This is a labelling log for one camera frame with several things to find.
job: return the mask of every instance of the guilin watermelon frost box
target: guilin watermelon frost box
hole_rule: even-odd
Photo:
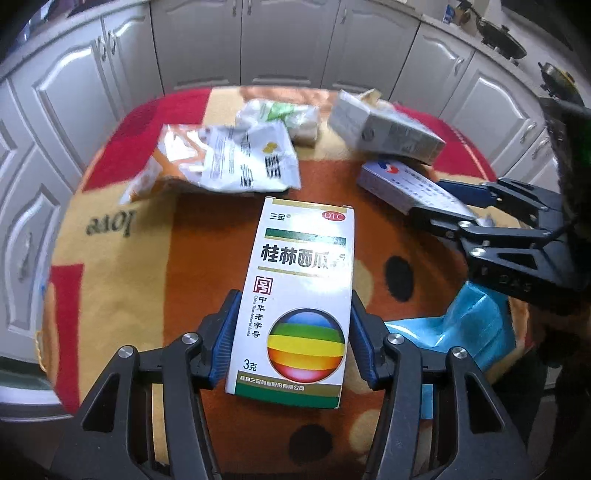
[[[339,406],[354,233],[351,207],[265,199],[227,393],[299,407]]]

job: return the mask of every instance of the blue gripper pad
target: blue gripper pad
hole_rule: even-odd
[[[228,292],[220,311],[207,315],[197,330],[203,345],[201,354],[191,361],[191,373],[200,388],[214,389],[228,373],[241,298],[239,290]]]
[[[453,180],[439,180],[437,185],[466,205],[486,208],[496,204],[496,198],[484,185],[472,185]]]
[[[383,390],[394,375],[394,362],[386,357],[384,351],[384,339],[388,334],[384,321],[367,313],[353,290],[349,343],[361,378],[372,390]]]

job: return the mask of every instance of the red pattern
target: red pattern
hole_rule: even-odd
[[[75,413],[80,405],[78,389],[78,324],[83,264],[52,266],[50,282],[56,289],[56,328],[59,332],[60,366],[55,391],[64,408]]]
[[[83,192],[130,180],[154,151],[165,124],[201,124],[211,89],[173,93],[140,105],[121,122]]]

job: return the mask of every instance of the white cardboard box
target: white cardboard box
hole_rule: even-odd
[[[350,207],[265,199],[227,393],[300,407],[339,406],[354,236]]]
[[[357,184],[407,215],[415,205],[476,215],[447,190],[397,160],[367,162],[361,168]]]
[[[328,124],[351,148],[403,155],[427,165],[433,164],[445,146],[435,133],[394,105],[377,100],[371,106],[344,90],[339,92]]]

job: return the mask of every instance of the frying pan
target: frying pan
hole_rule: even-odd
[[[544,90],[553,97],[584,106],[583,99],[574,85],[574,79],[570,73],[563,72],[551,63],[546,62],[542,65],[538,62],[538,65],[544,79],[544,85],[542,85]]]
[[[499,28],[494,23],[482,18],[467,0],[462,0],[459,8],[462,10],[471,10],[476,15],[476,28],[482,35],[482,43],[497,48],[499,53],[507,59],[513,58],[519,60],[527,55],[525,48],[509,35],[509,29],[506,26],[502,25]]]

